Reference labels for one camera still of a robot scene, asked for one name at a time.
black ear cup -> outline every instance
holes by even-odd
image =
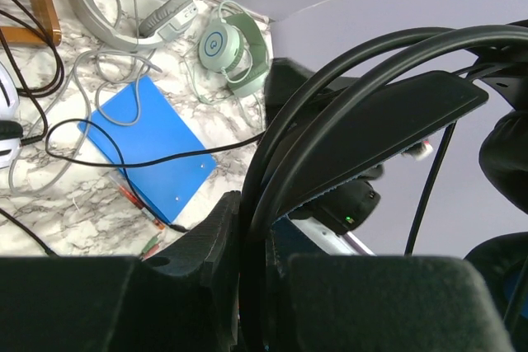
[[[16,121],[0,120],[0,140],[22,138],[22,126]]]
[[[497,310],[504,316],[508,304],[507,282],[528,257],[528,232],[502,235],[475,247],[467,256],[483,276]],[[521,316],[512,342],[517,352],[528,351],[528,319]]]
[[[528,214],[528,111],[513,111],[498,121],[478,162],[493,186]]]

white marble tabletop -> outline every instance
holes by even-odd
[[[120,29],[133,34],[133,2],[121,1],[125,16]],[[147,16],[162,2],[163,0],[138,0],[139,17]],[[250,138],[260,132],[260,129],[251,127],[244,121],[235,101],[207,106],[199,103],[192,94],[182,55],[200,38],[214,7],[208,0],[195,2],[200,11],[199,17],[183,37],[157,51],[152,60],[163,72],[152,72],[149,76],[204,146],[213,148]],[[29,1],[23,0],[23,3],[29,4]],[[103,14],[113,21],[116,14],[114,2],[96,0],[96,3]],[[101,42],[75,17],[68,0],[54,0],[54,5],[63,34],[58,50],[66,73],[69,73],[73,62],[82,52],[98,49]],[[17,16],[21,15],[8,0],[0,0],[0,7]],[[271,52],[269,30],[264,24],[259,24]],[[13,52],[30,87],[39,87],[53,76],[54,59],[48,49],[18,47]],[[3,51],[0,52],[0,60],[12,70]],[[223,89],[223,78],[206,73],[198,64],[196,53],[190,55],[190,62],[196,65],[197,86],[203,93],[213,95]],[[120,68],[106,65],[105,71],[111,76],[119,77],[122,69],[126,69],[129,64],[128,59],[121,60]],[[93,59],[83,63],[79,72],[93,105],[94,91],[102,82],[94,68]],[[122,87],[108,87],[101,98],[107,100]],[[53,97],[45,98],[41,100],[41,104],[45,106],[51,99]],[[259,115],[255,101],[244,99],[243,105],[252,124],[258,125]],[[64,119],[83,116],[83,99],[76,86],[71,84],[64,98],[50,113],[49,123],[53,125]],[[25,126],[25,131],[36,117],[33,105],[22,98],[18,120]],[[70,124],[54,134],[52,143],[57,151],[71,153],[78,136],[77,127]],[[177,223],[186,227],[196,225],[206,217],[224,192],[239,190],[254,151],[255,145],[252,144],[214,155],[217,168],[178,216]],[[23,161],[19,161],[15,171],[15,184],[19,189],[38,188],[51,180],[64,164],[49,157],[44,151],[43,143],[25,148],[22,158]],[[89,142],[85,142],[78,158],[91,162],[105,161]],[[72,165],[47,191],[32,196],[14,196],[7,186],[7,169],[3,169],[0,171],[0,207],[18,218],[60,255],[138,255],[145,243],[158,233],[158,229],[118,191],[107,173],[106,169]],[[181,234],[172,230],[164,231],[162,246],[167,246],[180,236]],[[1,256],[42,254],[40,247],[23,231],[8,220],[0,218]]]

